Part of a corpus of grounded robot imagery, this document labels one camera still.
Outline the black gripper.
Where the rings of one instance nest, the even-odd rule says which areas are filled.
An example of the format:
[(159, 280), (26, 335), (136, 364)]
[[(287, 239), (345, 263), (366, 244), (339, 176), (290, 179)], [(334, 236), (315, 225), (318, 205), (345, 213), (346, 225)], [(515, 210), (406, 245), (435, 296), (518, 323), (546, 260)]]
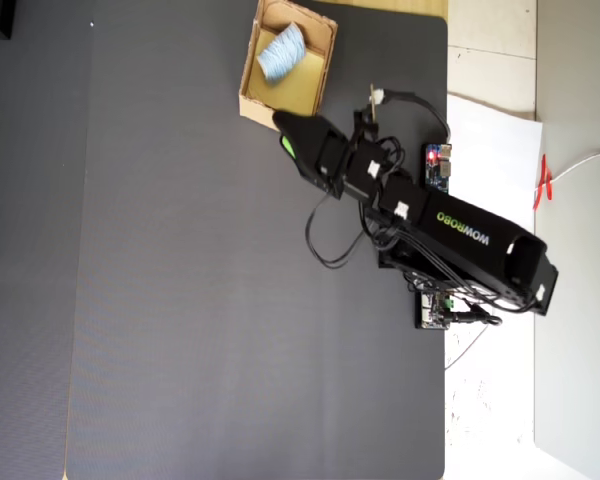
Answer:
[(272, 120), (279, 143), (303, 179), (334, 198), (343, 193), (347, 137), (320, 115), (303, 116), (276, 110)]

